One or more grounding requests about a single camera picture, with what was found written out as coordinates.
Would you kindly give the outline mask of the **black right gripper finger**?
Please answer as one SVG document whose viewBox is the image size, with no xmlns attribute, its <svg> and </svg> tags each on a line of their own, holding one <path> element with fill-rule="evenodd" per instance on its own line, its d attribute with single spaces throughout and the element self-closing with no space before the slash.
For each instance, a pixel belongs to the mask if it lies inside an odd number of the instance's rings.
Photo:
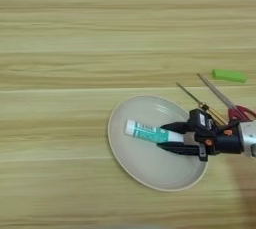
<svg viewBox="0 0 256 229">
<path fill-rule="evenodd" d="M 183 143 L 165 142 L 158 143 L 161 149 L 178 155 L 198 156 L 199 147 L 196 145 L 185 145 Z"/>
<path fill-rule="evenodd" d="M 162 129 L 173 131 L 179 134 L 185 134 L 186 132 L 190 131 L 190 127 L 187 122 L 174 122 L 174 123 L 165 124 L 162 126 Z"/>
</svg>

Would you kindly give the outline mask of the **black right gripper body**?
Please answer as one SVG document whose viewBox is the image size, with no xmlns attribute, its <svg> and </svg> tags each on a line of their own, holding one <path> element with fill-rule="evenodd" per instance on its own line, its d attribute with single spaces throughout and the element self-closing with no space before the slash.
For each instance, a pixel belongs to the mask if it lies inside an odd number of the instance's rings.
<svg viewBox="0 0 256 229">
<path fill-rule="evenodd" d="M 211 129 L 196 129 L 194 138 L 204 145 L 206 156 L 242 153 L 238 122 L 231 122 L 226 126 L 213 125 Z"/>
</svg>

